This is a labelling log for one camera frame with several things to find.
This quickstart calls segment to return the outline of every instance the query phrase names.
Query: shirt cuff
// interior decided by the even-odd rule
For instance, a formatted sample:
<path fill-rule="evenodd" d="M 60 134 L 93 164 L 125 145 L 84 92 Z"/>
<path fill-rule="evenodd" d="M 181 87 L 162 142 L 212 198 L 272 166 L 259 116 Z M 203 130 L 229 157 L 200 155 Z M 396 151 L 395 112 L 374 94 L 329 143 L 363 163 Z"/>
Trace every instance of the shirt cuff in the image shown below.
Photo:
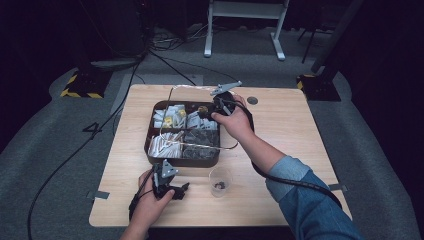
<path fill-rule="evenodd" d="M 311 168 L 303 164 L 299 159 L 291 156 L 281 158 L 269 171 L 269 175 L 300 181 Z M 268 191 L 275 201 L 280 200 L 294 187 L 293 185 L 275 182 L 269 179 L 265 180 Z"/>

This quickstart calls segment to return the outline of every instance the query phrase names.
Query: left arm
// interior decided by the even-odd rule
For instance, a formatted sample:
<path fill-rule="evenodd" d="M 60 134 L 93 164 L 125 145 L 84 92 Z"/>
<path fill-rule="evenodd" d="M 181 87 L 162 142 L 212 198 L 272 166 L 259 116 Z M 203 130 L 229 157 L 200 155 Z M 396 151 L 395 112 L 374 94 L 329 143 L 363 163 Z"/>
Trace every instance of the left arm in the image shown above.
<path fill-rule="evenodd" d="M 138 179 L 138 185 L 140 186 L 143 180 L 147 176 L 147 172 L 144 172 Z M 150 226 L 158 220 L 163 209 L 171 201 L 174 196 L 174 190 L 168 191 L 162 199 L 157 200 L 152 192 L 152 178 L 146 182 L 145 187 L 141 190 L 140 195 L 143 197 L 138 201 L 137 207 L 134 210 L 131 222 L 125 229 L 124 234 L 121 236 L 121 240 L 143 240 L 146 237 L 147 231 Z"/>

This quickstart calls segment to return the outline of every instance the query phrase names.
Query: stand leg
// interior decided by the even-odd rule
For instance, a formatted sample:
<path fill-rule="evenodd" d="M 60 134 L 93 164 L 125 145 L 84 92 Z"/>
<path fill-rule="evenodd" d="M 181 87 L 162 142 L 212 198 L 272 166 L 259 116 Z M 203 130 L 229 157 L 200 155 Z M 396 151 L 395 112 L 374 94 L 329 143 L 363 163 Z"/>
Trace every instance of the stand leg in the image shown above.
<path fill-rule="evenodd" d="M 290 0 L 285 0 L 283 7 L 281 9 L 281 15 L 278 19 L 277 31 L 275 33 L 271 33 L 272 43 L 274 44 L 275 51 L 277 53 L 278 60 L 284 61 L 286 56 L 284 55 L 283 49 L 281 48 L 281 43 L 279 40 L 279 36 L 281 33 L 281 27 L 283 26 L 284 18 L 286 17 L 287 8 L 289 6 Z"/>
<path fill-rule="evenodd" d="M 205 44 L 205 57 L 212 55 L 212 16 L 213 16 L 213 0 L 209 1 L 209 12 L 208 12 L 208 35 L 206 36 Z"/>

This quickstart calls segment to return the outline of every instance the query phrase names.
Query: small cup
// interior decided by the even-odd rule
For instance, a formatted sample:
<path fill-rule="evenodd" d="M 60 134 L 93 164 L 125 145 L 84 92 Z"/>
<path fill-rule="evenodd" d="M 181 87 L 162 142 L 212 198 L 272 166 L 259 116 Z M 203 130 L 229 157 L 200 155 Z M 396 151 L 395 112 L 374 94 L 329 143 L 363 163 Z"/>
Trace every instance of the small cup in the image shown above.
<path fill-rule="evenodd" d="M 224 167 L 214 168 L 209 173 L 209 184 L 214 197 L 222 197 L 231 186 L 233 177 L 231 172 Z"/>

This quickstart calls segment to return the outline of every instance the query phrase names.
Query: brown tray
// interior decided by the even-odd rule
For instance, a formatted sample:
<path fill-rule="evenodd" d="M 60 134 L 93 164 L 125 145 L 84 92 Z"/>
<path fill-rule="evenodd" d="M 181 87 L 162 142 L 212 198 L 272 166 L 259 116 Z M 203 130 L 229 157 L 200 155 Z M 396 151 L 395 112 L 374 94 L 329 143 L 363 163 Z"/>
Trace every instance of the brown tray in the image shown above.
<path fill-rule="evenodd" d="M 190 102 L 190 101 L 169 101 L 169 106 L 182 104 L 185 106 L 185 111 L 187 115 L 197 111 L 199 106 L 204 106 L 211 104 L 210 102 Z M 205 147 L 196 147 L 196 146 L 187 146 L 182 145 L 183 156 L 182 158 L 162 158 L 162 157 L 153 157 L 149 155 L 149 147 L 155 136 L 159 136 L 160 128 L 154 128 L 153 116 L 155 110 L 163 110 L 168 106 L 168 101 L 160 101 L 155 104 L 153 107 L 152 115 L 150 118 L 149 130 L 146 136 L 146 142 L 144 144 L 144 151 L 147 155 L 147 158 L 150 163 L 162 163 L 164 159 L 167 159 L 168 162 L 175 167 L 199 167 L 199 168 L 209 168 L 213 167 L 218 163 L 219 159 L 219 150 L 215 148 L 205 148 Z M 204 130 L 204 129 L 187 129 L 185 128 L 163 128 L 162 133 L 172 132 L 178 133 L 184 131 L 183 142 L 190 142 L 190 135 L 206 135 L 208 137 L 214 136 L 213 146 L 220 147 L 220 125 L 218 124 L 217 130 Z"/>

